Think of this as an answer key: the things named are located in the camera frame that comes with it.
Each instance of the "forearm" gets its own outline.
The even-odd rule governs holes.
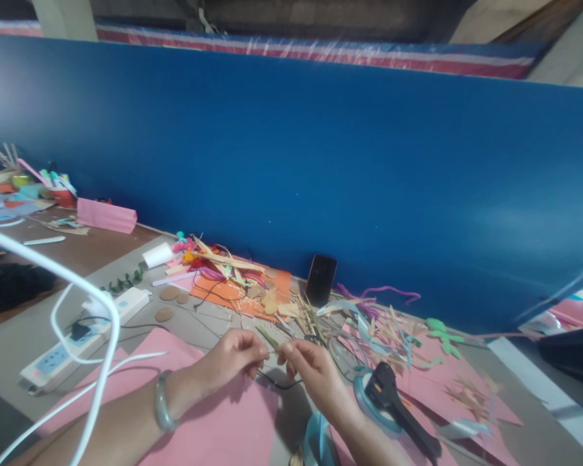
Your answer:
[[[179,419],[205,395],[198,386],[198,363],[171,373],[166,380],[166,403],[174,419]],[[155,418],[156,380],[100,409],[93,435],[81,465],[135,465],[164,432]],[[11,466],[68,465],[80,442],[87,414],[47,438],[42,439]]]
[[[335,428],[358,465],[407,466],[408,461],[389,439],[358,407],[337,421]]]

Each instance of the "white cable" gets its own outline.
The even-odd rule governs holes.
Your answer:
[[[58,337],[58,340],[63,344],[63,348],[65,348],[65,351],[67,352],[67,354],[69,355],[70,358],[72,358],[76,362],[79,362],[80,364],[99,364],[100,362],[104,362],[104,360],[103,359],[82,359],[81,357],[76,356],[71,351],[71,348],[70,348],[71,343],[69,343],[68,339],[65,338],[65,335],[63,335],[60,327],[58,326],[58,322],[56,321],[56,314],[58,312],[58,308],[63,303],[65,296],[67,296],[67,293],[69,292],[69,290],[71,289],[72,286],[73,286],[73,283],[70,283],[69,286],[67,288],[65,288],[65,290],[61,293],[60,297],[58,298],[58,301],[56,301],[56,304],[54,304],[54,307],[52,308],[52,313],[50,314],[50,325],[52,326],[52,330],[54,330],[54,333]]]
[[[93,427],[95,427],[95,421],[97,420],[97,415],[99,414],[99,409],[102,404],[102,396],[104,395],[104,389],[106,388],[106,381],[110,373],[110,365],[112,364],[112,356],[117,349],[117,344],[119,342],[119,332],[120,332],[120,317],[119,311],[115,306],[112,299],[108,298],[100,289],[91,285],[81,276],[77,275],[75,272],[70,271],[67,267],[60,265],[59,263],[51,260],[50,258],[40,254],[39,252],[26,247],[17,241],[5,236],[0,233],[0,246],[11,250],[15,254],[28,259],[31,262],[35,262],[44,269],[47,269],[59,277],[64,278],[68,282],[73,283],[77,287],[81,288],[85,293],[89,294],[92,298],[96,298],[106,309],[108,309],[108,315],[110,318],[110,338],[108,340],[108,348],[106,350],[106,355],[100,367],[99,376],[97,377],[97,382],[95,393],[93,394],[93,400],[91,402],[91,409],[89,410],[89,415],[87,416],[84,428],[82,430],[82,436],[80,437],[80,442],[78,448],[74,453],[71,460],[70,466],[77,466],[84,455],[84,451],[91,439],[91,434],[93,433]],[[62,333],[59,331],[56,336],[60,339]],[[14,449],[21,440],[16,441],[12,448]],[[5,454],[0,455],[0,463],[4,461]]]
[[[130,356],[127,359],[124,359],[123,361],[121,361],[120,363],[118,363],[114,368],[112,368],[112,370],[110,371],[109,374],[112,374],[114,371],[118,370],[121,366],[127,364],[128,362],[137,361],[137,360],[140,360],[140,359],[149,359],[149,358],[152,358],[152,357],[162,356],[162,355],[165,355],[167,353],[168,352],[164,352],[164,353],[151,353],[151,354]],[[26,437],[28,437],[31,433],[33,433],[35,430],[37,430],[40,426],[42,426],[42,424],[44,424],[48,419],[52,418],[57,413],[61,412],[65,408],[67,408],[71,403],[73,403],[74,401],[76,401],[78,398],[80,398],[80,397],[84,396],[86,393],[88,393],[95,385],[97,385],[97,382],[93,382],[87,388],[85,388],[84,390],[82,390],[79,394],[75,395],[72,399],[66,401],[65,403],[63,403],[62,405],[60,405],[58,408],[55,408],[54,410],[50,411],[48,414],[46,414],[41,419],[39,419],[37,422],[35,422],[34,425],[32,425],[22,435],[20,435],[19,437],[17,437],[17,439],[13,443],[11,443],[11,445],[9,446],[9,448],[7,448],[2,453],[2,455],[0,455],[0,464],[6,459],[6,457],[8,455],[10,455],[13,452],[13,450],[15,450],[15,448],[17,448],[17,446],[21,442],[24,441],[24,439]]]

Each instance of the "blue wall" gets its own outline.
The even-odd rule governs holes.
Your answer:
[[[300,276],[329,254],[469,331],[583,272],[583,89],[0,36],[3,140],[145,224]]]

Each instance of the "electrical outlet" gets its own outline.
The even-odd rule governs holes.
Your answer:
[[[115,305],[119,310],[120,324],[124,325],[146,306],[150,295],[151,292],[149,291],[130,288],[119,296],[115,300]],[[97,322],[88,326],[91,330],[82,338],[73,341],[70,337],[67,337],[69,349],[83,359],[90,358],[96,350],[108,341],[110,334],[109,322]],[[79,365],[79,362],[68,356],[67,351],[59,342],[32,361],[20,372],[20,375],[30,384],[28,388],[30,395],[36,395],[40,392],[48,393],[70,376]]]
[[[45,375],[51,374],[52,371],[65,362],[68,357],[65,347],[60,345],[58,348],[52,350],[51,353],[46,354],[44,359],[37,362],[35,369]]]

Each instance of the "silver bangle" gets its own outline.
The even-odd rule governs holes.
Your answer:
[[[161,373],[155,384],[155,418],[160,429],[165,432],[175,432],[175,429],[179,427],[180,424],[179,421],[174,421],[170,417],[168,406],[166,405],[164,387],[166,386],[166,378],[171,372],[172,371],[170,370],[166,370]]]

